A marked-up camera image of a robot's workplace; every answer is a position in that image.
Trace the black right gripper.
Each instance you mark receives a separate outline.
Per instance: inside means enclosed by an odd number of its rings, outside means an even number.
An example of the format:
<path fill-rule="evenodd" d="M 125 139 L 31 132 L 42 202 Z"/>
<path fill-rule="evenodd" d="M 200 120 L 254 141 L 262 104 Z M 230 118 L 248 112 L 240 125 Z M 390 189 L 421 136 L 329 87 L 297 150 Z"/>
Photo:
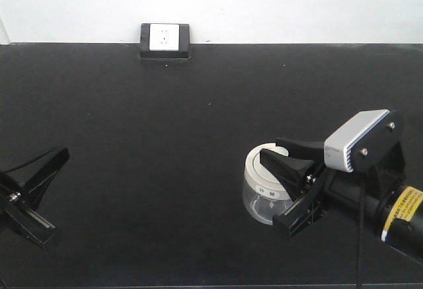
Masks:
<path fill-rule="evenodd" d="M 274 229 L 287 240 L 314 224 L 323 216 L 325 186 L 334 178 L 336 170 L 315 162 L 324 160 L 324 142 L 310 142 L 278 137 L 276 145 L 287 149 L 288 156 L 269 149 L 260 150 L 260 164 L 283 186 L 293 204 L 282 214 L 274 215 Z"/>

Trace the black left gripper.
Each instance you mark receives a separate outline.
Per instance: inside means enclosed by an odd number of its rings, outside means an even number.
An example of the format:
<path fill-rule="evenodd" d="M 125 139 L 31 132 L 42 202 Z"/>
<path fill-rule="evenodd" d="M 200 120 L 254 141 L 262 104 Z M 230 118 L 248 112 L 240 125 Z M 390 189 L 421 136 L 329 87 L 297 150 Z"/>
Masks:
<path fill-rule="evenodd" d="M 37 209 L 51 181 L 69 160 L 69 150 L 52 147 L 26 157 L 1 160 L 1 211 L 17 234 L 45 249 L 57 227 Z"/>

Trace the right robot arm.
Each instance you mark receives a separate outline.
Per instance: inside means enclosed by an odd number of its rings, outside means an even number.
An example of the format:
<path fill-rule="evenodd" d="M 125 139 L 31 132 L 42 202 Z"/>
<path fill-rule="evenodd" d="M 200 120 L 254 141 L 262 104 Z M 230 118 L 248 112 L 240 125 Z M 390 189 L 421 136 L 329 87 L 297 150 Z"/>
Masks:
<path fill-rule="evenodd" d="M 286 239 L 320 220 L 326 210 L 352 218 L 361 233 L 369 229 L 384 244 L 422 262 L 422 191 L 406 185 L 400 143 L 371 167 L 347 173 L 324 164 L 321 147 L 294 149 L 284 156 L 260 150 L 260 162 L 284 187 L 293 203 L 272 222 Z"/>

